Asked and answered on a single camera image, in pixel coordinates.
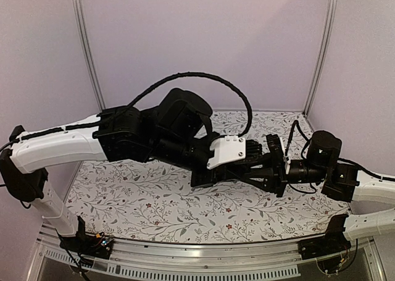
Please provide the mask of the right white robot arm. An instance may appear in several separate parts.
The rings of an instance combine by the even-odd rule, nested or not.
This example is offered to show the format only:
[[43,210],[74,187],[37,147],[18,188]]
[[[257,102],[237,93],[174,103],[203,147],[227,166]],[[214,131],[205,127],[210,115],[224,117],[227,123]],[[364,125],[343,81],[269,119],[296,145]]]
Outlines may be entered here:
[[[322,194],[335,200],[394,203],[394,177],[375,174],[356,162],[340,158],[342,142],[327,131],[316,131],[307,142],[307,156],[290,160],[282,140],[267,135],[269,152],[241,181],[281,197],[286,186],[297,183],[322,183]],[[362,215],[333,216],[324,236],[318,238],[325,254],[343,243],[362,237],[394,233],[394,209]]]

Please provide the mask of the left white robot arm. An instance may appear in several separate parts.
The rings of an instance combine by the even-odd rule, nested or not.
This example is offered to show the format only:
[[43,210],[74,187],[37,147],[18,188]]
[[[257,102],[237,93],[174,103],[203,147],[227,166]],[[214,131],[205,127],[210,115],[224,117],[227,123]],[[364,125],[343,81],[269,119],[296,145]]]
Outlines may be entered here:
[[30,133],[16,126],[1,151],[1,177],[17,200],[32,204],[79,253],[92,241],[84,223],[51,188],[47,167],[76,161],[148,162],[150,159],[209,174],[217,182],[223,166],[246,161],[252,144],[243,135],[212,129],[212,108],[197,94],[174,88],[157,105],[139,110],[119,106],[74,124]]

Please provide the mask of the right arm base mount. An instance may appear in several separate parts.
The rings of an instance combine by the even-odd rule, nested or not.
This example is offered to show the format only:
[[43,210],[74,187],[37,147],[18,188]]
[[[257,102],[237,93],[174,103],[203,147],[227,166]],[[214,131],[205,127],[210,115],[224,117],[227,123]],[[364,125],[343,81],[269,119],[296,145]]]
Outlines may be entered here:
[[348,217],[348,214],[333,216],[322,236],[299,241],[297,246],[301,258],[318,258],[350,249],[351,242],[344,236],[344,225]]

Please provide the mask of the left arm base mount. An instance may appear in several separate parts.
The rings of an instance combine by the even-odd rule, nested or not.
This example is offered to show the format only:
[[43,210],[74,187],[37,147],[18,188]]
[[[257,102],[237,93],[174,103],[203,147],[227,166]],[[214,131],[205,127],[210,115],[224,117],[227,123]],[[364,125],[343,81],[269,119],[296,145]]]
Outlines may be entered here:
[[78,255],[92,256],[101,259],[110,259],[114,245],[113,236],[100,232],[95,235],[86,233],[85,221],[78,216],[78,229],[74,236],[60,236],[60,247]]

